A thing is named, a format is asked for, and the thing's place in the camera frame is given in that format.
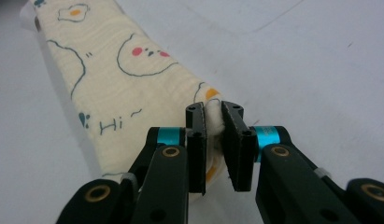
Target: red dot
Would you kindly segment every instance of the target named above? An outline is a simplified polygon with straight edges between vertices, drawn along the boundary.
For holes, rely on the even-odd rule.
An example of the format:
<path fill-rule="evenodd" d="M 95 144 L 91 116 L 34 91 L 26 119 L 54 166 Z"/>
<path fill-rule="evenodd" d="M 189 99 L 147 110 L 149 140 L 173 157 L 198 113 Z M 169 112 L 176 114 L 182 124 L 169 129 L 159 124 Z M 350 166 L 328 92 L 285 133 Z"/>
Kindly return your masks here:
<path fill-rule="evenodd" d="M 133 49 L 133 55 L 134 56 L 138 56 L 141 53 L 142 53 L 142 48 L 134 48 Z"/>
<path fill-rule="evenodd" d="M 161 51 L 160 52 L 160 55 L 162 55 L 163 57 L 169 57 L 169 54 L 164 52 L 164 51 Z"/>

